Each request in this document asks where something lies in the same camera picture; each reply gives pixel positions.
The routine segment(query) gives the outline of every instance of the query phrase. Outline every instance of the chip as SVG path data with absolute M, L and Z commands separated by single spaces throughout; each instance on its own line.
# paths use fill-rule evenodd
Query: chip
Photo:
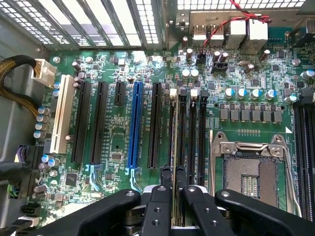
M 75 187 L 77 185 L 78 175 L 74 173 L 68 173 L 65 176 L 65 184 L 71 187 Z

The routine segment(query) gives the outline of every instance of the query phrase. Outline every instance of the white pci slot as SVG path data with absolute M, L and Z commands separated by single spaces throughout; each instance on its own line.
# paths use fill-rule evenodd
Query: white pci slot
M 61 76 L 50 153 L 66 153 L 67 141 L 65 140 L 65 137 L 69 132 L 71 109 L 75 90 L 72 83 L 72 76 Z

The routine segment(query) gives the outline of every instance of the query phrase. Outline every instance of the pci slot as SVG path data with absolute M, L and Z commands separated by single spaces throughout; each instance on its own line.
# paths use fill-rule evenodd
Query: pci slot
M 200 92 L 199 103 L 199 138 L 198 138 L 198 171 L 197 171 L 197 185 L 204 186 L 205 179 L 205 140 L 206 140 L 206 108 L 208 92 L 202 90 Z
M 92 145 L 90 154 L 90 164 L 99 165 L 102 156 L 103 135 L 105 131 L 106 103 L 108 95 L 108 84 L 98 82 L 95 120 L 92 129 Z
M 179 135 L 178 135 L 178 165 L 183 166 L 185 161 L 185 139 L 186 139 L 186 89 L 182 88 L 179 94 Z
M 71 162 L 81 163 L 84 154 L 85 136 L 89 118 L 91 83 L 83 82 L 80 88 L 79 104 L 75 122 Z
M 161 121 L 161 102 L 162 83 L 153 83 L 150 141 L 148 153 L 148 169 L 156 169 L 158 162 L 158 144 Z
M 129 134 L 129 148 L 127 168 L 135 169 L 138 167 L 139 144 L 142 123 L 142 100 L 143 100 L 143 84 L 135 82 L 133 84 L 133 97 L 131 108 L 131 122 Z
M 68 134 L 70 125 L 71 108 L 74 97 L 74 87 L 72 83 L 73 78 L 70 75 L 61 76 L 60 95 L 57 100 L 50 153 L 66 153 L 67 142 L 64 138 Z

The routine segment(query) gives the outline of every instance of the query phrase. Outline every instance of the white connector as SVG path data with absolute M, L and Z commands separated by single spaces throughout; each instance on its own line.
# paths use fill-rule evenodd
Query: white connector
M 72 76 L 61 76 L 50 153 L 66 153 L 67 141 L 65 137 L 69 132 L 71 108 L 75 90 L 72 83 Z
M 55 82 L 56 68 L 47 62 L 45 59 L 35 59 L 41 63 L 40 74 L 34 76 L 34 70 L 32 71 L 31 79 L 34 79 L 46 86 L 53 86 Z
M 19 220 L 29 220 L 32 221 L 32 224 L 30 227 L 35 227 L 39 224 L 39 217 L 29 217 L 29 216 L 21 216 L 19 217 Z

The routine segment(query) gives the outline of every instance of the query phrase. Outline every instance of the ram slot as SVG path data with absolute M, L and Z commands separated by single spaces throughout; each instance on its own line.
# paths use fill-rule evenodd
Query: ram slot
M 142 100 L 143 84 L 142 82 L 135 82 L 133 84 L 133 99 L 131 108 L 131 123 L 127 161 L 127 168 L 130 169 L 135 169 L 138 167 L 139 144 L 142 123 Z
M 148 169 L 156 169 L 158 162 L 158 144 L 161 121 L 162 83 L 153 83 L 152 108 L 150 121 L 150 140 L 148 153 Z
M 90 97 L 91 83 L 83 82 L 80 88 L 71 162 L 81 163 L 83 160 L 85 136 L 89 118 Z
M 207 108 L 207 91 L 201 91 L 201 98 L 199 103 L 199 138 L 198 138 L 198 171 L 197 171 L 197 185 L 204 186 L 204 172 L 205 172 L 205 140 L 206 140 L 206 108 Z
M 93 136 L 90 154 L 90 164 L 99 165 L 102 156 L 107 94 L 108 84 L 106 82 L 98 82 L 95 120 L 92 129 Z

